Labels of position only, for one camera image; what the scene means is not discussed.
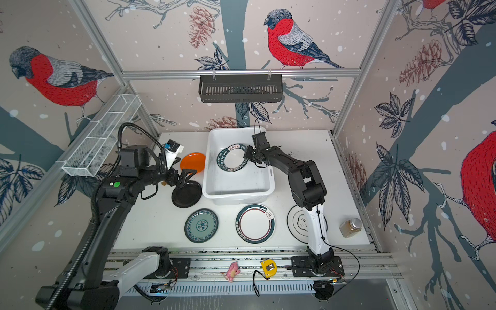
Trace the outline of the yellow tape measure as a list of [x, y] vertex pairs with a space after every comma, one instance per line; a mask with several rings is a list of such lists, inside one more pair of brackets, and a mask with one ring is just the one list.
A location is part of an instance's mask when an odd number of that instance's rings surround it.
[[261, 262], [263, 276], [265, 279], [270, 279], [276, 275], [278, 271], [277, 264], [274, 260], [267, 259]]

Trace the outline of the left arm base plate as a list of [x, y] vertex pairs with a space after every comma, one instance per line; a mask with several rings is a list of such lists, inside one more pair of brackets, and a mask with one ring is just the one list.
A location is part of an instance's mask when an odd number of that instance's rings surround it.
[[171, 258], [170, 266], [164, 270], [157, 270], [150, 275], [147, 275], [145, 279], [155, 280], [155, 279], [187, 279], [189, 277], [189, 271], [191, 267], [190, 258]]

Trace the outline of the glass jar brown contents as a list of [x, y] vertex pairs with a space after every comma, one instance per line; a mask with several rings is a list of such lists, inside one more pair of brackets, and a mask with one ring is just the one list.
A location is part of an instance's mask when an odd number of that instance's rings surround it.
[[351, 218], [340, 225], [340, 232], [344, 238], [350, 238], [362, 231], [363, 223], [360, 218]]

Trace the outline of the orange plate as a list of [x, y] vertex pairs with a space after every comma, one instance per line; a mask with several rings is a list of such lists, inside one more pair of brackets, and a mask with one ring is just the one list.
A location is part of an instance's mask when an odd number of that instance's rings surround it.
[[205, 169], [206, 157], [204, 154], [194, 152], [186, 155], [180, 162], [181, 170], [195, 170], [196, 173], [201, 173]]

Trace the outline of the green rim lettered plate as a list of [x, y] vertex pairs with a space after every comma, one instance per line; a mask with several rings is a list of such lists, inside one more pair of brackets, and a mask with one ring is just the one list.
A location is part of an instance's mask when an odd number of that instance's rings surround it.
[[216, 158], [218, 167], [225, 172], [234, 173], [247, 165], [244, 158], [247, 147], [237, 143], [222, 149]]

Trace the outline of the aluminium horizontal frame bar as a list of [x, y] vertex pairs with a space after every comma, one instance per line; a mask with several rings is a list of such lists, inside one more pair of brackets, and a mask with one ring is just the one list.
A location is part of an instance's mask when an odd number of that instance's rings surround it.
[[359, 68], [310, 68], [310, 69], [260, 69], [228, 71], [123, 71], [121, 77], [126, 81], [134, 80], [194, 80], [201, 76], [241, 76], [241, 75], [281, 75], [283, 78], [357, 78], [362, 71]]

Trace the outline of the white plastic bin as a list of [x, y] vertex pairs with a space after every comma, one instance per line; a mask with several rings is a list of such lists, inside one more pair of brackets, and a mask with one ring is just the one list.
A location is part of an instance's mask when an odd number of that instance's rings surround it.
[[216, 158], [219, 152], [233, 144], [253, 145], [254, 127], [213, 129], [209, 132], [206, 150], [203, 195], [217, 205], [255, 204], [267, 200], [275, 190], [271, 168], [261, 168], [247, 161], [234, 173], [222, 171]]

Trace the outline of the white plate black flower outline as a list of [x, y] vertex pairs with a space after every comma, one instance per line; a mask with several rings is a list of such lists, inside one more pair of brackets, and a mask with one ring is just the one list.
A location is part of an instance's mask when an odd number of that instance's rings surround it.
[[294, 205], [289, 210], [286, 221], [290, 234], [299, 242], [308, 244], [309, 229], [304, 210], [298, 205]]

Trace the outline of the pink toy figure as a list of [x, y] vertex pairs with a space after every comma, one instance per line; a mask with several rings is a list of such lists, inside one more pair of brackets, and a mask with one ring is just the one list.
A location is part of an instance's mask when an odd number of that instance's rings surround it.
[[240, 268], [239, 268], [239, 265], [238, 265], [238, 262], [233, 262], [230, 266], [229, 266], [229, 269], [228, 271], [225, 273], [225, 279], [230, 282], [230, 283], [233, 283], [233, 280], [235, 279], [235, 277], [237, 275], [240, 274]]

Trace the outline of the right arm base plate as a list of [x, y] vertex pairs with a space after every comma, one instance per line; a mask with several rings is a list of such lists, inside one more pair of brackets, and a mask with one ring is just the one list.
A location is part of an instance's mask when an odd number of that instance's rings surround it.
[[323, 264], [312, 261], [310, 257], [291, 257], [291, 263], [286, 269], [292, 271], [293, 276], [297, 278], [312, 276], [342, 278], [345, 275], [341, 258], [338, 256]]

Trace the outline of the black hanging wall basket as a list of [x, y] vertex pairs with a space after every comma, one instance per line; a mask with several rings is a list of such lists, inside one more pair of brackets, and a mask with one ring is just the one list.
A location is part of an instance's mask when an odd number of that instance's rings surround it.
[[283, 92], [279, 74], [202, 76], [198, 88], [203, 103], [276, 103]]

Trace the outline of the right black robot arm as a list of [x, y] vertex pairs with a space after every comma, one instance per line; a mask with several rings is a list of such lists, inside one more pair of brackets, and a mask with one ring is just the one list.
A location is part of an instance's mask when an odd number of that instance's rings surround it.
[[256, 165], [266, 164], [285, 173], [293, 200], [305, 214], [310, 271], [316, 276], [333, 273], [342, 277], [338, 257], [325, 237], [323, 204], [327, 190], [316, 163], [297, 160], [279, 147], [270, 145], [265, 132], [254, 134], [252, 138], [254, 146], [247, 147], [244, 158]]

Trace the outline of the green patterned plate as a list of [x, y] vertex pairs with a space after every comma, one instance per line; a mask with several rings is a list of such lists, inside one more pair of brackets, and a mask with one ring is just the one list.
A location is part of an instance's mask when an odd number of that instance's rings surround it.
[[214, 211], [199, 209], [187, 218], [184, 232], [189, 241], [199, 244], [212, 239], [218, 227], [219, 220]]

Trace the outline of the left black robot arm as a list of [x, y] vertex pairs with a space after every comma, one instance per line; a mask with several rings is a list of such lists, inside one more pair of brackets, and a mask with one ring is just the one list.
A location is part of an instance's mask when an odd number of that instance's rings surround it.
[[111, 276], [103, 276], [121, 226], [145, 188], [161, 182], [181, 188], [196, 173], [180, 173], [173, 167], [181, 160], [178, 154], [183, 145], [171, 139], [165, 144], [156, 138], [152, 141], [158, 154], [145, 145], [117, 143], [118, 157], [90, 199], [92, 218], [83, 239], [55, 284], [40, 288], [37, 305], [44, 309], [115, 309], [123, 294], [146, 276], [178, 273], [168, 248], [148, 247]]

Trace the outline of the white plate green red rim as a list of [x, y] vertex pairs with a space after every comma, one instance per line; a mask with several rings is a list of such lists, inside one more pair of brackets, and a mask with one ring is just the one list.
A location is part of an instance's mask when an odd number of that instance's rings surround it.
[[271, 209], [260, 204], [243, 207], [236, 216], [236, 232], [249, 244], [262, 244], [275, 232], [275, 216]]

